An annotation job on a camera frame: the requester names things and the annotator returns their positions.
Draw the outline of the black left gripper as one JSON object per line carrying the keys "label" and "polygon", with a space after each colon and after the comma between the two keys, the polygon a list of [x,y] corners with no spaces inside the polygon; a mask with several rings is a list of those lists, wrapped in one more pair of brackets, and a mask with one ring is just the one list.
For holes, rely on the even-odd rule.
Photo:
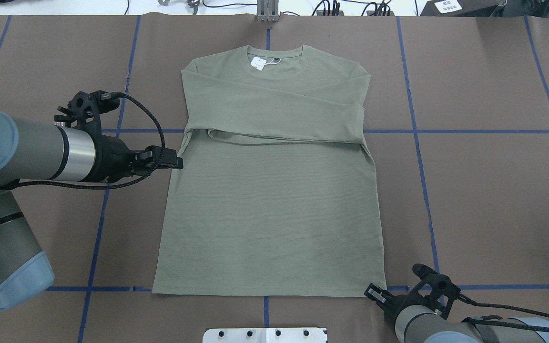
{"label": "black left gripper", "polygon": [[[119,182],[122,178],[145,176],[158,169],[184,168],[177,150],[148,146],[133,152],[119,138],[101,135],[98,139],[98,161],[94,166],[94,181],[102,184]],[[134,172],[131,163],[134,161]]]}

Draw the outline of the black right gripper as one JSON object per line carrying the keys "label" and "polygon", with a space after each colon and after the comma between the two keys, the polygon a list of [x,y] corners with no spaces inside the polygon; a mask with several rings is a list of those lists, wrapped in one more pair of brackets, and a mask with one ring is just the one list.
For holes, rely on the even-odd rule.
{"label": "black right gripper", "polygon": [[410,294],[392,295],[388,290],[370,283],[364,291],[364,296],[377,305],[382,306],[385,321],[395,321],[401,311],[416,305],[416,298]]}

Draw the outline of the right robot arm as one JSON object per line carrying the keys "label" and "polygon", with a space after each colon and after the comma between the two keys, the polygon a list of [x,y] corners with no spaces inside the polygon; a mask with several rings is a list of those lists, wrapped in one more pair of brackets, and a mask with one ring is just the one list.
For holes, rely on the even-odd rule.
{"label": "right robot arm", "polygon": [[371,284],[365,296],[381,308],[401,343],[549,343],[549,314],[535,310],[511,306],[510,310],[526,317],[469,316],[450,321],[457,301],[482,308],[505,307],[472,300],[446,276],[423,277],[403,295]]}

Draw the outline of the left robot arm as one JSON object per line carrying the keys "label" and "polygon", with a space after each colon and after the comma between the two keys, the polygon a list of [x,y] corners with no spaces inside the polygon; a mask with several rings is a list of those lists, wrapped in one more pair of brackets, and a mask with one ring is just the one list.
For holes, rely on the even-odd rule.
{"label": "left robot arm", "polygon": [[98,115],[70,112],[57,124],[15,119],[0,111],[0,311],[10,310],[54,282],[46,252],[37,241],[12,191],[21,180],[34,185],[113,184],[146,178],[155,169],[183,169],[173,149],[129,150],[103,135]]}

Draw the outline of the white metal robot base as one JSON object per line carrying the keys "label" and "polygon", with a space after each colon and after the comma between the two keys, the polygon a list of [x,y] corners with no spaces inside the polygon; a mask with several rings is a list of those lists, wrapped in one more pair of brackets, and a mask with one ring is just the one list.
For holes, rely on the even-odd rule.
{"label": "white metal robot base", "polygon": [[326,328],[212,328],[205,331],[203,343],[327,343]]}

